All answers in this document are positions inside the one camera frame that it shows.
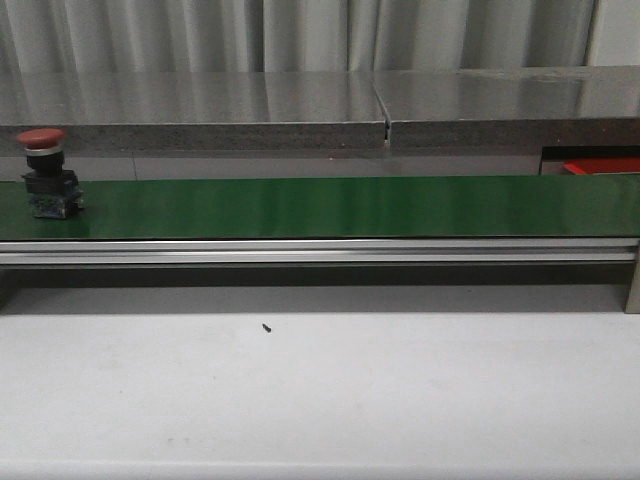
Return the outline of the red push button front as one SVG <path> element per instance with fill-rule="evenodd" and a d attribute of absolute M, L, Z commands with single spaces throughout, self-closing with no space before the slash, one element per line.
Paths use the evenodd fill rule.
<path fill-rule="evenodd" d="M 31 171 L 24 174 L 29 205 L 35 218 L 62 220 L 84 209 L 83 192 L 73 170 L 65 169 L 59 128 L 39 128 L 19 133 Z"/>

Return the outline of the grey stone counter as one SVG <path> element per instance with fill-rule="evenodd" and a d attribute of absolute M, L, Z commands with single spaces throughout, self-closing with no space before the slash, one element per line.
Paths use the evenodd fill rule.
<path fill-rule="evenodd" d="M 639 146 L 635 66 L 1 79 L 1 177 L 58 127 L 83 180 L 558 174 Z"/>

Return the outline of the aluminium conveyor frame rail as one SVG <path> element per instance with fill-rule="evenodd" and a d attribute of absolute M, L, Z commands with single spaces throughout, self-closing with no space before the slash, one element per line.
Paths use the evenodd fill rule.
<path fill-rule="evenodd" d="M 637 238 L 7 241 L 3 267 L 633 262 Z"/>

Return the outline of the red plastic tray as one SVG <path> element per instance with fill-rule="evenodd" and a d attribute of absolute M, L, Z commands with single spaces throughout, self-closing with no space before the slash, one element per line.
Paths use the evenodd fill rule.
<path fill-rule="evenodd" d="M 639 174 L 639 158 L 584 158 L 563 163 L 563 168 L 575 175 Z"/>

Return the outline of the white pleated curtain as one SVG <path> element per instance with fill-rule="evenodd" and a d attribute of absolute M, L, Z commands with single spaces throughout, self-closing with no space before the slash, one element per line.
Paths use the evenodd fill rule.
<path fill-rule="evenodd" d="M 5 1 L 1 69 L 389 71 L 577 66 L 593 1 Z"/>

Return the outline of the green conveyor belt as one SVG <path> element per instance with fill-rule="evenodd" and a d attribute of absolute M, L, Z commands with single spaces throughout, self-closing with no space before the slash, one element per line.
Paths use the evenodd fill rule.
<path fill-rule="evenodd" d="M 35 218 L 1 186 L 5 240 L 635 237 L 635 175 L 87 181 L 85 207 Z"/>

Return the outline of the grey conveyor support leg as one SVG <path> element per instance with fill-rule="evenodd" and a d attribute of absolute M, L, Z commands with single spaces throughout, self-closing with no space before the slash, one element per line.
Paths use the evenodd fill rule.
<path fill-rule="evenodd" d="M 623 292 L 619 294 L 620 310 L 625 314 L 639 314 L 639 240 L 632 246 L 632 253 L 623 263 Z"/>

